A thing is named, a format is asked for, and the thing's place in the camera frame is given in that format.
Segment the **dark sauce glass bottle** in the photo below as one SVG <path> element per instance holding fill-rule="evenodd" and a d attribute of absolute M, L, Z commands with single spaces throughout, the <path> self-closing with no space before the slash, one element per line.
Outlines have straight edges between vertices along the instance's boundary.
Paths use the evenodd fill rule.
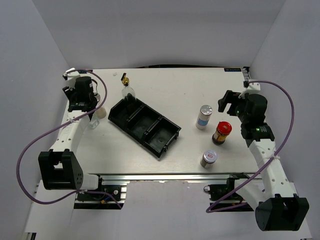
<path fill-rule="evenodd" d="M 123 102 L 126 105 L 126 110 L 129 114 L 132 114 L 136 109 L 136 94 L 134 89 L 130 86 L 130 80 L 127 77 L 126 73 L 123 73 L 121 77 L 121 83 L 123 85 L 123 89 L 121 91 Z"/>

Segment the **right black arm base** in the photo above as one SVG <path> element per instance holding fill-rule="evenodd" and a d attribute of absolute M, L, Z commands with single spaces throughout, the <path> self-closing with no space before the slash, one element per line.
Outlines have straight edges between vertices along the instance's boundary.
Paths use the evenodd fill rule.
<path fill-rule="evenodd" d="M 209 204 L 213 204 L 218 199 L 228 194 L 235 188 L 235 180 L 248 179 L 249 175 L 245 173 L 231 174 L 225 183 L 214 183 L 206 185 L 203 191 L 210 195 Z M 222 209 L 221 212 L 253 212 L 254 210 L 237 193 L 233 193 L 223 201 L 219 202 L 212 210 Z"/>

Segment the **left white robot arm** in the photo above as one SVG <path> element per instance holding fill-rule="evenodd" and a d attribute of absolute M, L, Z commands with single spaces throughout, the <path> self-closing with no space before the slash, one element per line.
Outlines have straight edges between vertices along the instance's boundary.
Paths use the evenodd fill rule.
<path fill-rule="evenodd" d="M 85 173 L 76 158 L 81 137 L 93 114 L 76 118 L 95 109 L 98 103 L 92 78 L 77 77 L 73 88 L 67 86 L 62 90 L 69 100 L 66 121 L 70 124 L 62 127 L 55 143 L 38 156 L 43 185 L 47 190 L 88 190 L 90 196 L 99 200 L 105 196 L 106 187 L 99 183 L 98 175 Z"/>

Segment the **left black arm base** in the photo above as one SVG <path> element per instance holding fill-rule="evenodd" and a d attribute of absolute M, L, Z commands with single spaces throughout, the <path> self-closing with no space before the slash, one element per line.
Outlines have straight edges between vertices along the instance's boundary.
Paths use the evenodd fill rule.
<path fill-rule="evenodd" d="M 93 193 L 76 195 L 73 208 L 76 210 L 119 210 L 123 207 L 127 183 L 100 177 L 98 188 Z"/>

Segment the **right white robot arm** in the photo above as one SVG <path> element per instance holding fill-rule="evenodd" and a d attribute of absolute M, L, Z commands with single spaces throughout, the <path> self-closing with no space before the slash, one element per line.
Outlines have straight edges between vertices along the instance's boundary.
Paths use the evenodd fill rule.
<path fill-rule="evenodd" d="M 248 179 L 237 179 L 225 188 L 227 197 L 236 200 L 240 196 L 254 210 L 256 223 L 261 231 L 298 231 L 309 210 L 305 197 L 293 190 L 277 154 L 275 137 L 265 121 L 267 99 L 257 93 L 240 93 L 227 90 L 218 100 L 218 111 L 241 122 L 241 135 L 252 153 L 263 181 L 264 190 Z"/>

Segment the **clear oil glass bottle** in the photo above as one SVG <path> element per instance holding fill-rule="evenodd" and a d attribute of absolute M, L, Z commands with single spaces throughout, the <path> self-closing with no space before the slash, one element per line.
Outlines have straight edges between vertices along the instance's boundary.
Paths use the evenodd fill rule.
<path fill-rule="evenodd" d="M 91 129 L 95 129 L 98 125 L 100 124 L 99 122 L 99 118 L 96 116 L 96 114 L 94 113 L 92 115 L 92 118 L 90 120 L 89 126 Z"/>

